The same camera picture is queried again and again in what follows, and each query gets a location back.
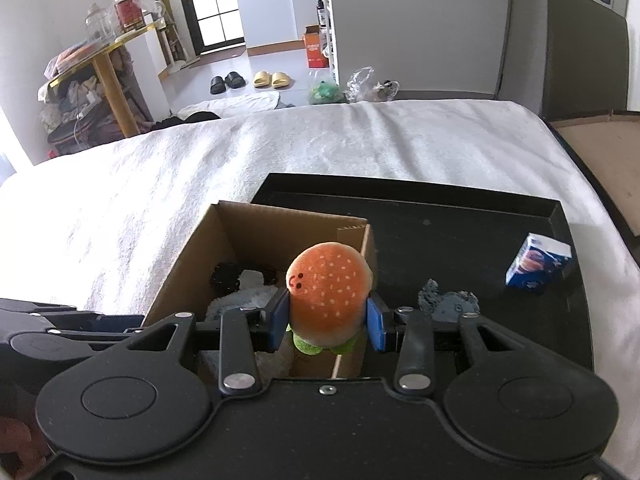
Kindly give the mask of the blue-grey fabric plush toy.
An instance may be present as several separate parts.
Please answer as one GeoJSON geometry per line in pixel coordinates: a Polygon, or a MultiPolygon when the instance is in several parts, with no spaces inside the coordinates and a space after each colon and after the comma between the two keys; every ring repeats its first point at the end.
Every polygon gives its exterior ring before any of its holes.
{"type": "Polygon", "coordinates": [[[435,322],[457,323],[464,314],[479,314],[480,304],[472,292],[440,292],[431,278],[418,292],[418,306],[435,322]]]}

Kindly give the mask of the hamburger plush toy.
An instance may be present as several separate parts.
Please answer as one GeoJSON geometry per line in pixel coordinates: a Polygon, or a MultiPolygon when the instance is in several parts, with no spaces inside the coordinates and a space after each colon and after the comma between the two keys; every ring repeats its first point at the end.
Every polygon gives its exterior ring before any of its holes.
{"type": "Polygon", "coordinates": [[[366,318],[373,273],[363,255],[337,242],[311,246],[288,267],[288,329],[307,356],[349,352],[366,318]]]}

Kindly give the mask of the blue tissue pack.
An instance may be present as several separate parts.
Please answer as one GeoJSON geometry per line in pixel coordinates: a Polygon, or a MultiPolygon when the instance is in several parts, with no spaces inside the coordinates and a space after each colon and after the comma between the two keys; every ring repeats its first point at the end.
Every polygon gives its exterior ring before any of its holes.
{"type": "Polygon", "coordinates": [[[555,238],[528,233],[506,270],[506,287],[540,292],[548,283],[562,273],[572,261],[573,252],[569,244],[555,238]]]}

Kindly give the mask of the white sponge block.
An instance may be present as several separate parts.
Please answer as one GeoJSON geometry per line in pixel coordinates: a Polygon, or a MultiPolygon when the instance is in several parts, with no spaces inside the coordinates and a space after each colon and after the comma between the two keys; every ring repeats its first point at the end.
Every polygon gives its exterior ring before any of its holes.
{"type": "Polygon", "coordinates": [[[246,269],[239,275],[239,290],[264,286],[264,274],[256,270],[246,269]]]}

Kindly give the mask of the brown cardboard box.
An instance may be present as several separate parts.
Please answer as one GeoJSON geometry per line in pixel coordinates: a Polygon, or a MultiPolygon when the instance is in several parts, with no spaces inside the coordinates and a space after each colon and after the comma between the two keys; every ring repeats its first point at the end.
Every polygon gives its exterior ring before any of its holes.
{"type": "MultiPolygon", "coordinates": [[[[276,285],[283,287],[288,267],[301,252],[329,242],[352,247],[371,271],[376,270],[373,231],[367,220],[231,202],[210,206],[168,273],[145,323],[151,325],[180,311],[205,318],[214,300],[228,296],[210,284],[222,264],[272,271],[276,285]]],[[[295,349],[292,334],[286,333],[277,352],[256,354],[260,379],[354,378],[361,372],[366,345],[366,334],[361,332],[342,354],[326,349],[306,356],[295,349]]]]}

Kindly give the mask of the black square tray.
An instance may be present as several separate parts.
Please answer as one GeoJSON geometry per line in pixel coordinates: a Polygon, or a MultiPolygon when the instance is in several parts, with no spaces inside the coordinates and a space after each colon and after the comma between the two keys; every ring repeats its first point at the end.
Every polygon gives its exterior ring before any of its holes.
{"type": "Polygon", "coordinates": [[[254,203],[365,218],[374,234],[378,292],[413,306],[435,280],[477,296],[480,312],[585,368],[593,367],[588,301],[576,259],[542,292],[506,286],[526,236],[573,241],[562,205],[537,196],[448,184],[320,174],[270,174],[254,203]]]}

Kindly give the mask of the white floor towel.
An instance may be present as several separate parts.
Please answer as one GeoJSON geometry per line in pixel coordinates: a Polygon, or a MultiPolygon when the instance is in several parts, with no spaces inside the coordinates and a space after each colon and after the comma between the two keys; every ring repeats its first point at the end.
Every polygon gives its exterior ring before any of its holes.
{"type": "Polygon", "coordinates": [[[243,116],[267,110],[275,110],[280,103],[280,92],[270,90],[265,92],[253,92],[242,96],[230,96],[230,98],[202,101],[183,107],[176,116],[186,120],[190,116],[206,112],[213,113],[220,118],[243,116]]]}

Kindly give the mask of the pair of black slippers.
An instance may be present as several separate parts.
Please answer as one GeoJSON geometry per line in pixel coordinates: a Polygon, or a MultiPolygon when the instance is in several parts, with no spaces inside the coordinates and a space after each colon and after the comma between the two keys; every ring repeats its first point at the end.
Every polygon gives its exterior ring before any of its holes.
{"type": "Polygon", "coordinates": [[[236,90],[246,86],[245,79],[237,72],[230,72],[227,76],[215,76],[209,84],[209,93],[213,96],[226,92],[228,89],[236,90]]]}

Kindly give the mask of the green plastic bag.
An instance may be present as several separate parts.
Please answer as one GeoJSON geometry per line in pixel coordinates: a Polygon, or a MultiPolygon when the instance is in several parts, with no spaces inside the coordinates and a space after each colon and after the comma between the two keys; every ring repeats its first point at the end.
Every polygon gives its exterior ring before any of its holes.
{"type": "Polygon", "coordinates": [[[310,105],[340,104],[346,98],[341,87],[333,80],[322,80],[309,90],[310,105]]]}

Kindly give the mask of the clear plastic bag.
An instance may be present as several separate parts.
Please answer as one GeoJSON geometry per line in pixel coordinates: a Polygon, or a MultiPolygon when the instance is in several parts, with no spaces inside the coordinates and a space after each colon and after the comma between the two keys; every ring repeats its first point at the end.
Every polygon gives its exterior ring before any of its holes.
{"type": "Polygon", "coordinates": [[[349,103],[390,102],[396,98],[399,84],[394,80],[379,81],[375,70],[366,66],[357,70],[346,82],[345,96],[349,103]]]}

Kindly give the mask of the yellow round side table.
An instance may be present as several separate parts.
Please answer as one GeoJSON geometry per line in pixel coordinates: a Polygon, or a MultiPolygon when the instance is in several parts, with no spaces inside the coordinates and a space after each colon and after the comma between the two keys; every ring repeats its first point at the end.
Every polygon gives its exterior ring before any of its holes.
{"type": "Polygon", "coordinates": [[[158,29],[158,26],[160,26],[160,20],[146,24],[141,28],[130,30],[130,32],[125,32],[111,41],[88,39],[64,50],[52,58],[47,65],[44,71],[47,82],[38,90],[38,100],[43,103],[51,101],[50,91],[53,88],[76,74],[78,70],[91,65],[98,77],[98,81],[103,86],[104,96],[111,107],[120,131],[125,138],[137,136],[140,130],[116,75],[111,53],[146,32],[158,29]]]}

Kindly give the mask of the brown framed board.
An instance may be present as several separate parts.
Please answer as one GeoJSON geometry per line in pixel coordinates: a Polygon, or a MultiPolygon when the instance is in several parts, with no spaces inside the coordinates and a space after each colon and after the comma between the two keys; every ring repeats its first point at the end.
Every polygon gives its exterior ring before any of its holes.
{"type": "Polygon", "coordinates": [[[639,113],[610,110],[550,126],[610,206],[620,229],[639,239],[639,113]]]}

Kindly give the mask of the clear glass jar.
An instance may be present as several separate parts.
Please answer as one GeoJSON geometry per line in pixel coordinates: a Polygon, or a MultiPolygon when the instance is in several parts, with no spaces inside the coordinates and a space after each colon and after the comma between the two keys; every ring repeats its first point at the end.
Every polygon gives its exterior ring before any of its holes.
{"type": "Polygon", "coordinates": [[[91,41],[109,44],[115,38],[115,32],[107,10],[96,3],[93,3],[89,8],[85,18],[85,25],[88,39],[91,41]]]}

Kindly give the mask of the red tin jar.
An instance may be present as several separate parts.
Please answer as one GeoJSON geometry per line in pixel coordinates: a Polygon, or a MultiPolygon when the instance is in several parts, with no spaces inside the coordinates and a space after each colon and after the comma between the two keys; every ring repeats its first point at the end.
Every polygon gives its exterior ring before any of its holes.
{"type": "Polygon", "coordinates": [[[116,0],[114,10],[123,32],[131,32],[145,25],[138,0],[116,0]]]}

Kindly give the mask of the dark leaning panel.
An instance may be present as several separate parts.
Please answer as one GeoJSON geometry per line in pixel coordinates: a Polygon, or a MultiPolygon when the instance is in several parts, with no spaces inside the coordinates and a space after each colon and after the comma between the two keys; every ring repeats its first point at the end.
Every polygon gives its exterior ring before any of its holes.
{"type": "Polygon", "coordinates": [[[592,0],[547,0],[541,113],[550,120],[627,107],[626,20],[592,0]]]}

